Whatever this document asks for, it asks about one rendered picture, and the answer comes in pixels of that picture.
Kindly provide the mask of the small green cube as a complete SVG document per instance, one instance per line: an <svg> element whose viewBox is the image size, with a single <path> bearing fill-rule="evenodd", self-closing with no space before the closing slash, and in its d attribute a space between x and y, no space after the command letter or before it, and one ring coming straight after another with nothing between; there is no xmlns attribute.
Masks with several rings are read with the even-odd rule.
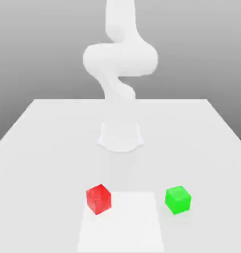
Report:
<svg viewBox="0 0 241 253"><path fill-rule="evenodd" d="M179 214L190 209L192 196L183 186L168 188L165 192L165 204L173 214Z"/></svg>

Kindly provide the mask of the small red cube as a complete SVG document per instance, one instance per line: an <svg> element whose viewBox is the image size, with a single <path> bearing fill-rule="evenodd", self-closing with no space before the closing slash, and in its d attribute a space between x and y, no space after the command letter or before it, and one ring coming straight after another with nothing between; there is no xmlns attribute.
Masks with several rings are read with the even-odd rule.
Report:
<svg viewBox="0 0 241 253"><path fill-rule="evenodd" d="M98 215L112 207L112 195L103 184L99 184L86 190L86 202L94 214Z"/></svg>

